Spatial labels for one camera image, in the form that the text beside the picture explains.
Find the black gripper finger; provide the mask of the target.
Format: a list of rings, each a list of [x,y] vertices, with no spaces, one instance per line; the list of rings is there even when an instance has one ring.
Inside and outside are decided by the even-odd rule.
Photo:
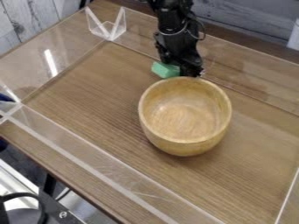
[[[162,43],[155,43],[156,50],[159,52],[160,61],[164,64],[179,64],[178,49],[175,45],[163,45]]]
[[[180,76],[202,77],[205,68],[202,64],[180,64]]]

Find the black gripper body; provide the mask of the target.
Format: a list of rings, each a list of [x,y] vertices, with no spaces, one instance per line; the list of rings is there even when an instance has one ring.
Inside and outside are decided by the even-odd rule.
[[[201,34],[198,30],[187,30],[175,35],[163,35],[159,31],[154,34],[155,43],[164,46],[175,45],[180,64],[202,64],[202,56],[198,52]]]

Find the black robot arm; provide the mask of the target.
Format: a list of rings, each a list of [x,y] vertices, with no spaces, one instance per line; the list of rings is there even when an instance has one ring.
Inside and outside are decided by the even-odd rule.
[[[192,12],[192,0],[146,0],[158,18],[154,34],[160,61],[179,67],[180,76],[199,77],[205,70],[198,43],[206,27]]]

